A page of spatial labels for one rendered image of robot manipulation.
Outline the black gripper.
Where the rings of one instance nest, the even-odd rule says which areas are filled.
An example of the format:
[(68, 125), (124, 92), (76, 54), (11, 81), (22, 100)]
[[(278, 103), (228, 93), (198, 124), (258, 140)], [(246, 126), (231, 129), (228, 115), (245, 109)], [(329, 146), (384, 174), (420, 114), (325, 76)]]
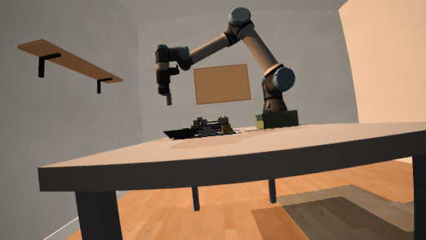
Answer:
[(171, 82), (170, 76), (180, 74), (178, 65), (176, 65), (176, 68), (170, 68), (167, 62), (158, 62), (155, 69), (157, 71), (158, 93), (166, 96), (167, 105), (172, 105), (169, 88), (169, 83)]

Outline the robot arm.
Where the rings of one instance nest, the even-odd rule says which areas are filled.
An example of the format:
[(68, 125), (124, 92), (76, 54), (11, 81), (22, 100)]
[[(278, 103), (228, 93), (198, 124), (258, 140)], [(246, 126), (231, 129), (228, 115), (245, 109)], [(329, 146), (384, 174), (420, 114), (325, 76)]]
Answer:
[(156, 63), (167, 62), (169, 64), (171, 61), (176, 61), (183, 71), (187, 71), (191, 65), (198, 61), (242, 40), (264, 71), (262, 80), (263, 113), (287, 111), (282, 93), (293, 87), (295, 74), (290, 68), (276, 61), (254, 27), (249, 10), (245, 7), (236, 7), (229, 14), (227, 31), (222, 33), (220, 37), (190, 52), (190, 54), (187, 46), (168, 48), (167, 45), (159, 44), (155, 48)]

